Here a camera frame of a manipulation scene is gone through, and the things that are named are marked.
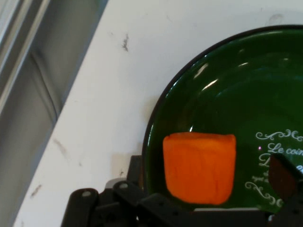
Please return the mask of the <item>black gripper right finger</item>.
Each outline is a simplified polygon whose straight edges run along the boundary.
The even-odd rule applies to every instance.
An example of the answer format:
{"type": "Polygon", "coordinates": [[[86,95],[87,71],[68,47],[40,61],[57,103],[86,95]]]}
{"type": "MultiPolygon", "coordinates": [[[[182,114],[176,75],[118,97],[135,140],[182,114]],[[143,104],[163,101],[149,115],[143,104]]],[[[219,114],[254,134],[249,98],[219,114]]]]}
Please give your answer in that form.
{"type": "Polygon", "coordinates": [[[303,174],[283,155],[273,154],[269,162],[269,183],[283,205],[269,223],[270,227],[303,225],[303,174]]]}

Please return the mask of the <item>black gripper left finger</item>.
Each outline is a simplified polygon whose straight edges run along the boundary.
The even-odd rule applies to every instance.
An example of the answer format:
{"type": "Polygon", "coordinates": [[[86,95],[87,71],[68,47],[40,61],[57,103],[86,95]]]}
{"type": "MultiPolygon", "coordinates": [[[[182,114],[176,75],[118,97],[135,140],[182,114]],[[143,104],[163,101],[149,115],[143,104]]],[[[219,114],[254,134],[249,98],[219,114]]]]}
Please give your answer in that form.
{"type": "Polygon", "coordinates": [[[132,156],[126,179],[111,181],[102,193],[74,191],[63,216],[63,227],[195,227],[196,218],[161,194],[142,189],[142,157],[132,156]]]}

